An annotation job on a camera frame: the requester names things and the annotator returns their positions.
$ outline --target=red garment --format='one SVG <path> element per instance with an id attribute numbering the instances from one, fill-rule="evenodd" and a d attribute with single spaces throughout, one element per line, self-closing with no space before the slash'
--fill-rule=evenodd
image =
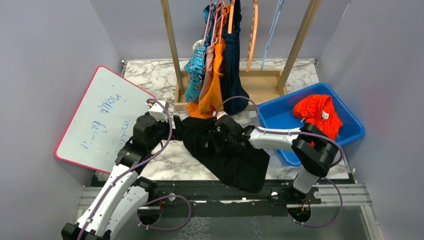
<path id="1" fill-rule="evenodd" d="M 294 106 L 293 115 L 300 119 L 305 118 L 307 123 L 314 124 L 332 140 L 336 140 L 339 129 L 343 126 L 329 95 L 314 94 L 304 98 Z"/>

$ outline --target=lavender wall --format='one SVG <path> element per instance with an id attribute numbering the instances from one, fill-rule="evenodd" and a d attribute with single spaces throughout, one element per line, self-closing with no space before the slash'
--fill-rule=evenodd
<path id="1" fill-rule="evenodd" d="M 98 65 L 120 59 L 88 1 L 0 1 L 0 239 L 62 239 L 93 172 L 53 152 Z"/>
<path id="2" fill-rule="evenodd" d="M 168 0 L 180 58 L 193 54 L 192 45 L 205 28 L 203 8 L 208 0 Z M 90 0 L 113 46 L 122 59 L 170 59 L 161 1 Z M 264 56 L 277 0 L 259 1 L 255 58 Z M 351 0 L 322 0 L 299 53 L 300 58 L 318 58 L 329 42 Z M 275 28 L 268 58 L 287 58 L 295 41 L 309 0 L 286 0 Z M 247 58 L 252 27 L 253 2 L 241 1 L 240 55 Z"/>
<path id="3" fill-rule="evenodd" d="M 424 1 L 353 0 L 318 61 L 366 127 L 346 147 L 384 239 L 424 235 Z"/>

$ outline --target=blue tray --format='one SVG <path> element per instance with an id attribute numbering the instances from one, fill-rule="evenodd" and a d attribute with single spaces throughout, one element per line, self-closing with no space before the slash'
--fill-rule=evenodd
<path id="1" fill-rule="evenodd" d="M 362 138 L 365 134 L 364 126 L 349 111 L 348 107 L 340 100 L 336 93 L 325 83 L 316 83 L 299 91 L 264 102 L 258 106 L 261 126 L 270 129 L 300 128 L 305 122 L 293 116 L 292 110 L 302 99 L 313 94 L 330 95 L 335 111 L 343 126 L 338 132 L 335 141 L 341 146 Z M 290 151 L 276 150 L 276 155 L 283 165 L 300 166 L 296 154 Z"/>

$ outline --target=pink hanger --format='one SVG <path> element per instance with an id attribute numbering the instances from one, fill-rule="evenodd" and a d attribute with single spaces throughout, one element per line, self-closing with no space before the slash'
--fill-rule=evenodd
<path id="1" fill-rule="evenodd" d="M 209 15 L 207 16 L 207 23 L 206 23 L 206 29 L 204 30 L 204 35 L 203 35 L 203 42 L 201 43 L 202 45 L 205 45 L 205 40 L 206 40 L 206 34 L 209 32 L 209 22 L 211 20 L 211 12 L 212 9 L 215 6 L 213 5 L 213 0 L 210 0 L 210 4 L 209 4 Z"/>
<path id="2" fill-rule="evenodd" d="M 212 39 L 210 40 L 210 44 L 211 45 L 215 45 L 215 28 L 217 27 L 217 19 L 218 19 L 218 12 L 220 9 L 222 9 L 223 7 L 223 3 L 218 3 L 216 5 L 216 10 L 215 10 L 215 22 L 213 23 L 213 33 L 212 33 Z"/>

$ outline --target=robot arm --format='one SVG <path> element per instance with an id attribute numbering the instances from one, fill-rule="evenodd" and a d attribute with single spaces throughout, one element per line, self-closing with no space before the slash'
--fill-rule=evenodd
<path id="1" fill-rule="evenodd" d="M 168 103 L 160 101 L 165 108 Z M 181 121 L 174 116 L 175 129 L 172 130 L 172 140 L 181 140 Z M 156 183 L 144 177 L 139 177 L 143 166 L 128 172 L 113 185 L 113 181 L 131 167 L 138 165 L 152 155 L 152 150 L 169 136 L 169 123 L 164 110 L 155 103 L 148 113 L 137 118 L 133 127 L 133 136 L 119 151 L 116 165 L 110 177 L 101 189 L 88 210 L 75 224 L 67 223 L 61 232 L 63 240 L 76 240 L 81 227 L 87 223 L 81 240 L 113 239 L 128 219 L 147 201 L 158 197 Z M 104 196 L 106 189 L 113 185 Z M 98 210 L 92 218 L 91 211 L 103 198 Z"/>
<path id="2" fill-rule="evenodd" d="M 294 152 L 304 167 L 291 186 L 293 195 L 298 199 L 306 197 L 317 180 L 327 176 L 338 152 L 334 145 L 320 137 L 291 134 L 305 132 L 326 136 L 310 123 L 305 123 L 301 128 L 265 129 L 265 132 L 261 132 L 254 126 L 242 128 L 226 113 L 220 112 L 217 114 L 215 126 L 216 130 L 211 131 L 210 134 L 218 152 L 226 147 L 245 148 L 247 145 L 255 149 L 278 149 Z"/>

